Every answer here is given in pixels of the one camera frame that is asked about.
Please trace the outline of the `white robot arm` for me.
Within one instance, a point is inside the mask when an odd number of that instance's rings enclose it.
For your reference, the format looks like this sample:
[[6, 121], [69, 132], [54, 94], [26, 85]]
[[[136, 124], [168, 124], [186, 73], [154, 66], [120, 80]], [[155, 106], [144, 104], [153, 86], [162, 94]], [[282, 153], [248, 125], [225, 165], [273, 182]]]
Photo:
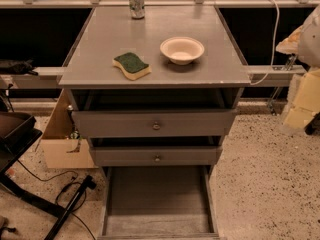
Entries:
[[320, 113], [320, 6], [303, 24], [279, 42], [276, 51], [296, 55], [309, 67], [303, 75], [295, 75], [290, 83], [283, 126], [300, 131]]

